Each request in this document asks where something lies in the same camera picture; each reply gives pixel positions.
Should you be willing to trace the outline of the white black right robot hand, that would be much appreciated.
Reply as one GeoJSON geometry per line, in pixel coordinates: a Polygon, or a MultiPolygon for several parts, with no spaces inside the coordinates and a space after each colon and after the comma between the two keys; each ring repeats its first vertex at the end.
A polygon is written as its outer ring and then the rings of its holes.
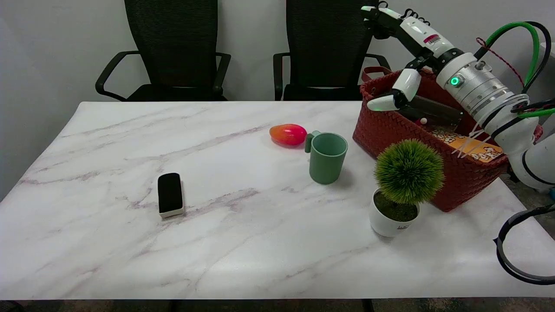
{"type": "Polygon", "coordinates": [[[420,71],[430,67],[434,71],[443,68],[444,55],[462,52],[443,38],[430,24],[415,12],[406,10],[403,15],[380,6],[363,6],[364,24],[373,30],[376,39],[396,38],[414,56],[401,71],[391,90],[367,102],[367,108],[375,112],[399,110],[414,99],[421,83],[420,71]]]}

